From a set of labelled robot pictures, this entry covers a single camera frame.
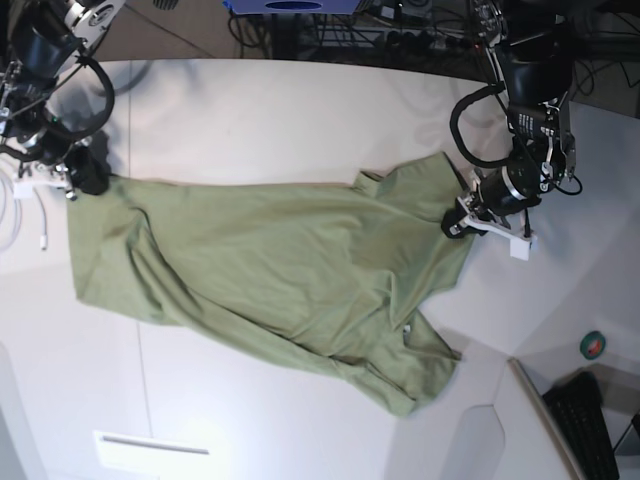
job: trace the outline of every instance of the white cable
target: white cable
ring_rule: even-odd
[[[0,157],[0,160],[4,161],[11,167],[11,164]],[[40,235],[40,249],[46,250],[49,244],[48,225],[47,225],[47,211],[44,207],[42,197],[36,188],[33,189],[36,201],[40,207],[40,216],[42,221],[42,233]],[[2,198],[2,208],[0,208],[0,225],[7,213],[9,205],[13,205],[13,228],[9,238],[5,241],[0,240],[0,253],[4,253],[16,242],[20,229],[22,228],[22,202],[13,196],[13,180],[0,169],[0,198]]]
[[[13,205],[13,228],[6,240],[0,240],[0,253],[4,253],[15,243],[20,233],[20,228],[22,227],[22,204],[20,200],[13,198],[13,181],[3,170],[0,170],[0,190],[0,196],[2,196],[0,224],[4,220],[9,205]]]
[[[36,188],[33,189],[36,200],[40,206],[40,218],[42,219],[42,234],[40,235],[40,250],[46,250],[49,247],[49,236],[47,235],[47,211],[44,208],[42,197]]]

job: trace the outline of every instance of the floor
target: floor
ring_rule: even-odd
[[[121,11],[100,48],[100,60],[238,58],[240,54],[228,32],[229,15],[221,1],[181,0],[176,9],[169,12],[155,8],[151,0],[129,0],[127,4],[138,13],[126,8]],[[443,0],[440,4],[462,11],[460,0]],[[611,15],[600,17],[594,25],[590,28],[633,32],[630,26]],[[257,50],[247,50],[246,57],[261,56]],[[640,64],[627,63],[626,68],[632,83],[640,79]],[[581,82],[587,77],[584,67],[577,67],[577,75]],[[590,81],[583,84],[583,89],[590,89]],[[593,93],[585,96],[578,92],[575,101],[639,117],[639,92],[638,87],[628,88],[621,68],[616,66],[597,73]]]

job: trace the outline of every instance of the table surface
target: table surface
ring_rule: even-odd
[[[108,64],[107,71],[119,95],[114,114],[104,131],[110,137],[110,162],[115,173],[120,175],[215,185],[349,183],[360,169],[384,173],[399,163],[438,151],[446,152],[460,168],[469,168],[455,148],[448,121],[455,103],[475,91],[480,86],[477,83],[410,72],[273,61],[116,62]],[[88,73],[84,77],[79,74],[68,88],[59,92],[59,112],[82,113],[83,108],[99,110],[102,100],[96,95],[98,91]],[[176,398],[178,388],[178,398],[189,402],[194,412],[210,414],[212,405],[219,409],[216,418],[221,425],[226,425],[224,430],[227,432],[239,431],[241,425],[234,422],[244,416],[245,427],[256,422],[255,425],[268,430],[287,424],[287,428],[292,429],[291,435],[301,434],[302,431],[295,429],[310,422],[309,425],[319,432],[327,430],[324,434],[318,433],[318,439],[322,439],[331,435],[332,426],[348,412],[352,417],[350,427],[341,431],[343,447],[361,442],[362,448],[354,450],[352,455],[356,459],[358,455],[362,458],[353,463],[359,466],[357,470],[345,470],[342,472],[344,477],[340,478],[359,474],[365,478],[361,470],[364,465],[372,475],[386,469],[391,478],[394,465],[406,468],[402,459],[407,452],[414,452],[416,458],[429,452],[423,457],[424,461],[430,462],[432,471],[437,471],[444,461],[458,416],[472,405],[492,402],[505,355],[515,352],[577,285],[640,205],[640,189],[635,186],[640,162],[630,161],[640,153],[640,146],[635,141],[640,133],[638,128],[621,123],[616,115],[579,105],[573,106],[573,123],[578,173],[585,183],[585,193],[577,199],[552,193],[535,209],[532,222],[540,237],[540,248],[531,261],[511,259],[508,243],[499,237],[478,238],[458,285],[425,302],[422,309],[427,319],[454,348],[464,351],[465,362],[439,401],[408,422],[398,423],[379,412],[377,407],[369,408],[361,396],[346,385],[342,388],[331,379],[275,370],[224,347],[213,347],[211,342],[199,339],[191,332],[167,333],[145,325],[134,327],[125,319],[114,321],[106,314],[82,310],[84,307],[77,305],[64,307],[71,312],[68,316],[74,316],[74,319],[69,320],[69,325],[73,326],[58,326],[61,333],[56,333],[45,319],[38,320],[40,323],[33,328],[43,328],[64,342],[65,336],[77,336],[77,329],[87,328],[85,318],[76,320],[75,317],[93,318],[95,323],[89,327],[93,330],[85,331],[84,335],[115,342],[123,355],[118,360],[118,375],[122,375],[123,365],[136,353],[133,344],[142,342],[141,355],[147,370],[141,372],[136,367],[127,371],[125,380],[120,377],[113,380],[110,391],[115,391],[116,386],[121,388],[122,382],[130,390],[113,394],[113,405],[108,410],[114,418],[117,409],[126,411],[130,420],[135,418],[131,422],[137,426],[125,428],[114,420],[111,426],[99,427],[103,430],[121,428],[119,433],[141,436],[153,433],[160,438],[165,433],[175,440],[187,441],[204,435],[204,416],[197,417],[200,423],[185,425],[184,418],[175,416],[171,410],[175,407],[170,399]],[[491,99],[474,105],[465,113],[461,130],[470,150],[483,158],[501,158],[508,151],[510,139],[504,119]],[[624,155],[611,158],[610,144],[603,141],[607,136],[613,137],[612,141],[621,146]],[[8,347],[14,342],[9,350],[15,356],[16,369],[33,375],[32,383],[22,380],[25,382],[22,388],[28,391],[25,397],[29,396],[29,399],[25,398],[27,412],[37,411],[40,416],[34,415],[41,422],[48,422],[48,431],[54,432],[61,424],[50,418],[51,411],[46,410],[42,399],[34,399],[43,391],[35,379],[46,383],[46,375],[51,379],[61,378],[60,381],[70,386],[70,392],[82,395],[81,388],[74,382],[78,376],[88,373],[78,370],[76,363],[84,362],[85,369],[89,365],[97,369],[109,368],[100,366],[101,358],[109,355],[109,350],[105,343],[102,350],[93,349],[94,352],[90,350],[91,341],[87,340],[87,346],[77,353],[73,362],[60,360],[55,364],[60,368],[47,369],[29,351],[18,348],[31,341],[18,322],[29,321],[36,311],[42,312],[44,308],[42,305],[25,308],[17,299],[19,292],[25,288],[39,292],[38,288],[52,285],[46,301],[49,308],[55,310],[54,305],[66,305],[61,303],[60,296],[69,289],[67,273],[59,273],[67,272],[69,264],[65,200],[57,192],[47,191],[45,202],[50,224],[49,251],[41,253],[37,249],[38,212],[35,205],[26,202],[19,241],[10,256],[0,258],[0,287],[5,289],[7,297],[3,301],[14,305],[18,312],[16,324],[0,331],[0,338]],[[33,272],[38,272],[37,282]],[[38,348],[48,351],[52,347],[47,342],[42,339]],[[169,361],[167,351],[181,352],[181,355]],[[199,369],[202,364],[208,365],[208,378],[217,379],[216,388],[224,389],[225,379],[227,384],[237,383],[243,371],[256,375],[256,372],[263,372],[265,378],[268,375],[268,381],[256,382],[256,377],[252,376],[246,385],[236,384],[241,390],[246,389],[248,396],[253,389],[259,389],[260,403],[245,400],[248,403],[229,406],[216,391],[205,394],[189,390],[189,385],[201,383],[203,372]],[[73,373],[61,373],[64,369]],[[136,383],[140,378],[146,382],[146,392],[142,392]],[[289,392],[297,404],[309,405],[306,413],[298,412],[304,416],[300,425],[290,422],[293,397],[284,401],[274,386],[286,388],[292,379],[307,387],[295,394]],[[98,383],[91,384],[95,391],[102,391]],[[464,393],[458,385],[465,385]],[[327,405],[327,399],[334,393],[340,402]],[[139,419],[145,410],[145,396],[168,399],[165,402],[158,400],[150,407],[146,405],[152,411],[151,415],[163,418],[164,426],[157,426],[154,432]],[[72,414],[73,405],[73,402],[69,403],[68,414]],[[324,417],[309,417],[313,408],[322,411]],[[91,418],[87,413],[85,423],[77,427],[78,435],[89,427],[98,428]],[[215,430],[215,425],[211,427],[209,431]],[[442,433],[427,435],[421,443],[415,442],[422,436],[421,431],[434,428]],[[367,431],[369,434],[364,435],[367,437],[364,441],[362,432]],[[44,437],[46,432],[41,430],[40,433]],[[340,455],[341,444],[338,442],[331,454],[325,454]],[[323,445],[319,443],[317,448],[326,450]],[[62,455],[56,456],[57,445],[49,447],[45,464],[55,467]],[[308,457],[313,449],[303,450],[297,452],[302,463],[303,460],[318,462],[321,458]],[[331,476],[330,470],[323,473],[321,464],[317,466],[320,469],[317,478]],[[251,478],[249,472],[245,473],[246,478]]]

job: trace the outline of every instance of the wire bundle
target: wire bundle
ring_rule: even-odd
[[[0,158],[0,160],[6,162],[6,164],[11,168],[11,164]],[[34,197],[36,202],[38,203],[38,208],[40,209],[40,218],[41,218],[41,234],[40,234],[40,249],[46,250],[48,248],[48,227],[47,227],[47,211],[44,208],[44,202],[42,201],[42,197],[40,193],[35,188],[33,189]],[[11,226],[11,231],[9,236],[6,239],[0,239],[0,254],[8,251],[13,244],[18,239],[18,235],[20,234],[20,230],[22,229],[22,201],[15,198],[14,189],[13,189],[13,180],[7,175],[7,173],[0,169],[0,225],[4,222],[4,220],[9,216],[13,217],[13,225]]]
[[[620,19],[625,24],[627,24],[633,31],[620,32],[620,31],[610,31],[610,30],[593,30],[593,31],[589,31],[588,34],[589,35],[607,34],[607,35],[623,35],[623,36],[631,36],[631,37],[640,37],[640,28],[635,26],[631,21],[629,21],[619,13],[613,13],[613,15],[618,19]],[[583,97],[591,96],[596,89],[597,74],[602,72],[603,70],[607,70],[615,66],[620,67],[620,70],[624,75],[625,81],[627,82],[628,88],[636,88],[638,85],[640,85],[640,79],[636,81],[631,81],[631,76],[629,75],[629,71],[627,70],[627,67],[625,66],[624,62],[606,62],[597,67],[593,64],[593,62],[590,62],[590,65],[587,65],[585,62],[581,60],[577,60],[576,63],[577,65],[580,65],[587,72],[587,75],[586,77],[583,77],[580,79],[578,76],[578,69],[574,64],[573,75],[576,79],[575,81],[576,88],[573,94],[571,95],[572,100],[576,97],[576,95],[578,95],[578,93],[580,93]]]
[[[387,28],[397,29],[392,31],[386,41],[379,41],[367,33],[377,33],[379,30],[367,30],[366,25],[356,25],[357,19],[366,18],[369,22],[384,25]],[[449,73],[454,63],[459,66],[468,65],[470,54],[470,42],[466,38],[466,17],[453,10],[434,6],[425,12],[425,17],[401,16],[399,21],[380,18],[373,13],[361,12],[356,15],[312,15],[312,29],[318,49],[319,57],[316,60],[333,61],[342,63],[354,63],[357,65],[372,65],[409,69],[417,71],[439,71]],[[454,24],[454,28],[442,28],[443,24]],[[330,40],[337,43],[338,48],[344,52],[346,58],[331,58],[325,51],[325,38],[327,25],[332,27]],[[435,53],[431,45],[436,42],[445,42],[447,50]],[[465,72],[462,76],[474,77],[475,72]]]
[[[13,217],[13,226],[8,238],[0,239],[0,254],[6,252],[16,242],[20,228],[22,227],[22,203],[13,198],[13,181],[0,169],[0,225],[3,224],[7,213]]]
[[[245,49],[255,48],[262,51],[264,58],[271,58],[267,44],[267,26],[262,15],[237,15],[229,10],[227,28],[234,40],[240,45],[240,58],[244,58]]]

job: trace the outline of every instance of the white bracket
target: white bracket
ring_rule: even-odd
[[[46,165],[38,163],[35,165],[35,168],[31,166],[25,167],[22,175],[17,173],[14,175],[13,196],[17,200],[32,198],[34,195],[33,189],[39,186],[63,189],[67,197],[75,195],[67,169],[64,165],[47,167]]]
[[[513,258],[528,261],[531,247],[536,240],[531,232],[530,237],[524,236],[524,229],[514,232],[494,222],[485,222],[473,214],[469,214],[460,221],[460,225],[472,227],[484,232],[493,232],[509,240],[509,253]]]

